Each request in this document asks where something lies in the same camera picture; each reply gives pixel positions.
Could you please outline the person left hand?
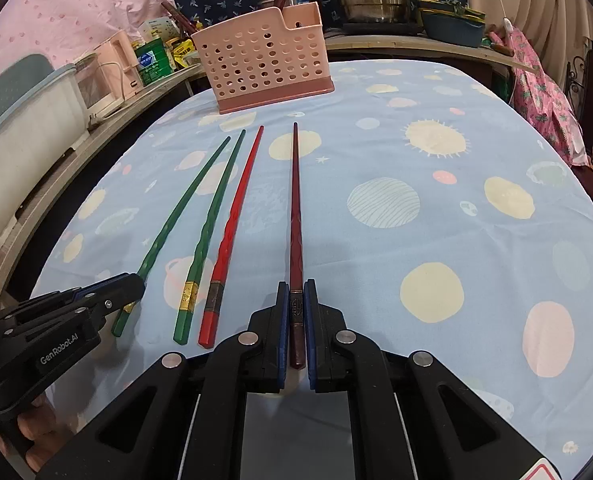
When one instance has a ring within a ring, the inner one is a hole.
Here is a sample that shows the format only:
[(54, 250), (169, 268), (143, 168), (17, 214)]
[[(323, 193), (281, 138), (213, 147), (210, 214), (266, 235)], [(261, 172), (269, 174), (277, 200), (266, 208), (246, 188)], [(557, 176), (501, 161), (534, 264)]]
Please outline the person left hand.
[(23, 437), (32, 442), (22, 456), (33, 472), (39, 472), (74, 437), (72, 428), (57, 419), (45, 393), (36, 398), (32, 407), (19, 414), (16, 420)]

